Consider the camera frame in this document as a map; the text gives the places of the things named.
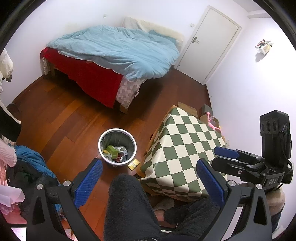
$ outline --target electrical outlet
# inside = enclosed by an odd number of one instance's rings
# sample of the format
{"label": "electrical outlet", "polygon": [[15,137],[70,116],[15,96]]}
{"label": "electrical outlet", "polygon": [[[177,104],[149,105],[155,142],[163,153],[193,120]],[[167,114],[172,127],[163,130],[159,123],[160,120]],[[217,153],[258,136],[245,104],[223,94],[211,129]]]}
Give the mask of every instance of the electrical outlet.
{"label": "electrical outlet", "polygon": [[225,147],[230,147],[229,140],[225,141]]}

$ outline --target wooden floor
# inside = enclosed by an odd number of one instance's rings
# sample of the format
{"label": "wooden floor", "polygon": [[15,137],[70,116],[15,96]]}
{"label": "wooden floor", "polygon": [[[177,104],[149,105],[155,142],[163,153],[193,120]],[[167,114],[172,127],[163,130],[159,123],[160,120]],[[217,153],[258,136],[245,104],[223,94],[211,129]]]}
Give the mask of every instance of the wooden floor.
{"label": "wooden floor", "polygon": [[[197,110],[210,105],[207,89],[185,74],[171,69],[163,78],[146,81],[134,99],[128,114],[119,105],[110,109],[86,95],[74,81],[57,71],[55,78],[42,76],[14,101],[20,112],[11,112],[22,121],[18,145],[38,151],[59,181],[72,180],[98,155],[98,139],[110,128],[123,128],[136,142],[136,158],[143,160],[145,147],[169,108],[178,101]],[[127,167],[114,168],[103,163],[104,170],[87,203],[80,208],[85,219],[103,238],[108,188]]]}

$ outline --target screw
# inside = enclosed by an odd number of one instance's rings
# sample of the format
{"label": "screw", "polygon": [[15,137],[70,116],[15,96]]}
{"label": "screw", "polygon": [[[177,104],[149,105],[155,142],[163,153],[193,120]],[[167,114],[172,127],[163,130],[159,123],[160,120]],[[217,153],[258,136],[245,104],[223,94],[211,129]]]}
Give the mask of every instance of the screw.
{"label": "screw", "polygon": [[43,185],[42,184],[38,184],[37,187],[36,187],[38,190],[41,190],[43,188]]}
{"label": "screw", "polygon": [[234,187],[236,185],[236,182],[233,180],[228,181],[228,185],[231,187]]}
{"label": "screw", "polygon": [[71,185],[71,181],[64,181],[63,185],[64,185],[65,187],[68,187],[68,186]]}
{"label": "screw", "polygon": [[259,184],[259,183],[256,184],[256,187],[257,187],[258,189],[262,189],[262,185]]}

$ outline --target door frame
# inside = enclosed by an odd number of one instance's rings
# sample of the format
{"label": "door frame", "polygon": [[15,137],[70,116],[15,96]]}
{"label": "door frame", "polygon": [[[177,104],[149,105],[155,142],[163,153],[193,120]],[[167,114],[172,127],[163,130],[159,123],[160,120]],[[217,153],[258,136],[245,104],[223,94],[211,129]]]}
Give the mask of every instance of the door frame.
{"label": "door frame", "polygon": [[218,67],[218,65],[220,64],[220,62],[222,61],[222,59],[225,57],[225,55],[227,54],[227,52],[229,51],[229,49],[231,48],[231,46],[233,45],[234,41],[236,40],[237,36],[239,35],[240,31],[242,30],[242,27],[240,25],[238,25],[235,21],[233,21],[231,18],[229,18],[228,16],[226,16],[224,13],[220,12],[219,10],[215,9],[214,7],[208,5],[207,8],[205,9],[205,12],[203,13],[203,15],[201,16],[198,24],[196,25],[194,31],[192,32],[188,42],[186,43],[186,45],[184,46],[184,49],[182,50],[182,53],[180,54],[179,58],[177,59],[174,68],[177,69],[179,67],[179,64],[182,60],[182,58],[184,57],[187,49],[189,48],[189,45],[191,44],[194,36],[196,35],[198,29],[200,28],[203,20],[205,19],[207,13],[209,12],[209,10],[212,9],[214,11],[216,11],[217,13],[219,13],[220,15],[222,15],[223,17],[225,17],[226,19],[228,19],[230,22],[232,22],[235,26],[238,27],[238,30],[236,31],[235,35],[232,37],[231,41],[229,42],[229,44],[227,45],[226,49],[224,50],[224,52],[222,53],[222,55],[220,56],[220,58],[218,59],[218,61],[216,62],[216,64],[214,65],[214,67],[211,69],[211,71],[209,72],[208,76],[204,79],[204,82],[202,83],[203,85],[207,83],[207,81],[209,80],[209,78],[211,77],[211,75],[214,73],[214,71],[216,70],[216,68]]}

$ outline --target green box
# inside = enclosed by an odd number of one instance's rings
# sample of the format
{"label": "green box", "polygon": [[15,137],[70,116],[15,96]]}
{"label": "green box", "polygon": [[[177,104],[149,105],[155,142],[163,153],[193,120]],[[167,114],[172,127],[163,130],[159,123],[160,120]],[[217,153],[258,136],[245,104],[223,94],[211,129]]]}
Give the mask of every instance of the green box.
{"label": "green box", "polygon": [[116,159],[118,156],[119,151],[114,146],[107,146],[106,150],[110,153],[111,159]]}

